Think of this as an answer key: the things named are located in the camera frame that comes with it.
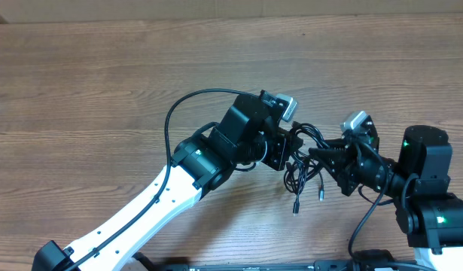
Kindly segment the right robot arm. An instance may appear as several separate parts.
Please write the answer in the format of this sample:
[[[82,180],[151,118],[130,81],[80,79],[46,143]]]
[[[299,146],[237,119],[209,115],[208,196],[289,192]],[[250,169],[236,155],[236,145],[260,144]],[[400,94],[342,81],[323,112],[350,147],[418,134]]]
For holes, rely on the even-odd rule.
[[[328,171],[342,193],[368,187],[391,198],[396,221],[415,260],[395,260],[387,250],[356,251],[359,223],[349,239],[347,270],[463,270],[463,200],[448,191],[452,146],[446,131],[433,126],[406,128],[398,160],[379,154],[375,126],[343,129],[309,155]]]

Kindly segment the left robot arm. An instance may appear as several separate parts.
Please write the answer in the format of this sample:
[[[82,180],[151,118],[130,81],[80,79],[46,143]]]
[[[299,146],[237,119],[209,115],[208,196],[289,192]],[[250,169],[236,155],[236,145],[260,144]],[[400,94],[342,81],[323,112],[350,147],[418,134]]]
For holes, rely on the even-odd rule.
[[[49,241],[35,254],[32,270],[137,270],[134,254],[233,172],[258,163],[285,168],[291,137],[279,124],[291,121],[296,110],[296,99],[284,94],[239,92],[220,122],[166,151],[163,170],[136,198],[64,248]]]

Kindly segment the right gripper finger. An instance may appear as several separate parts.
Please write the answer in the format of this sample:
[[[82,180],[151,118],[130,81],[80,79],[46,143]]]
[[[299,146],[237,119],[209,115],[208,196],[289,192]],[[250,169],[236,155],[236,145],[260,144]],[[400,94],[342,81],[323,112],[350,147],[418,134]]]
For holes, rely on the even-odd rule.
[[[348,149],[354,143],[352,138],[328,139],[324,141],[324,148],[327,149]]]
[[[310,148],[309,155],[323,165],[332,177],[337,177],[346,166],[348,155],[336,148]]]

